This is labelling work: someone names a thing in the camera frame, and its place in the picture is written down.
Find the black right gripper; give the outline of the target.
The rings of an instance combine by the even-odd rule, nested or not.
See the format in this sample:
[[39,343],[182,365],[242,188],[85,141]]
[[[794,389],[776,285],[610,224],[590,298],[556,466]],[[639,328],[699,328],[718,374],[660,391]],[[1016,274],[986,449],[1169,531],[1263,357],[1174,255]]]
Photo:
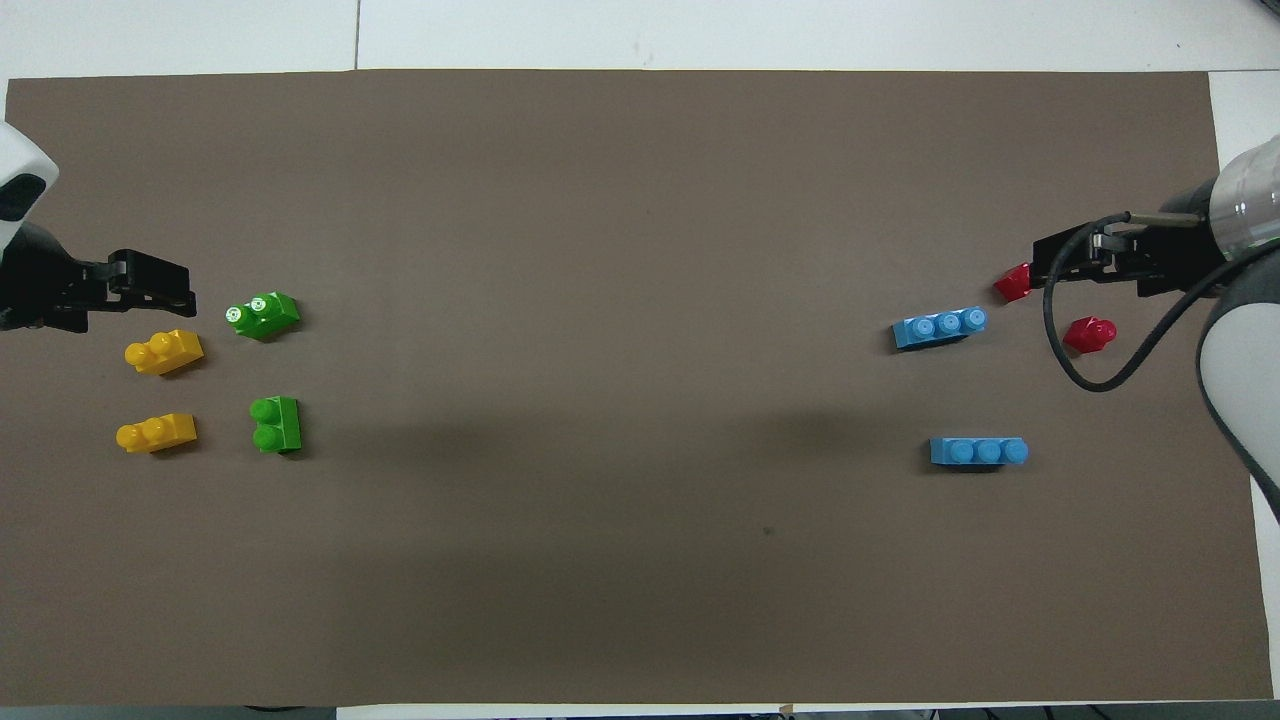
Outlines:
[[[1056,281],[1088,281],[1098,284],[1139,281],[1142,299],[1172,291],[1185,292],[1212,270],[1226,263],[1208,223],[1212,184],[1199,184],[1179,193],[1160,206],[1165,213],[1196,214],[1194,227],[1149,225],[1140,237],[1140,249],[1151,260],[1153,274],[1142,278],[1142,264],[1129,258],[1137,225],[1106,225],[1092,231],[1073,245]],[[1046,287],[1052,260],[1088,225],[1075,225],[1037,240],[1032,246],[1030,286]]]

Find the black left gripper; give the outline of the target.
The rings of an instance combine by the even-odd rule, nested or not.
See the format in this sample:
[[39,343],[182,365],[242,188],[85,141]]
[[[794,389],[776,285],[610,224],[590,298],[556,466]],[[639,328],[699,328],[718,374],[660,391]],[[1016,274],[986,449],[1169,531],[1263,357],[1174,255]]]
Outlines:
[[90,313],[198,313],[186,266],[133,249],[116,250],[108,259],[108,284],[114,292],[108,295],[93,277],[96,269],[96,263],[73,258],[51,232],[24,223],[3,251],[1,329],[50,327],[84,333]]

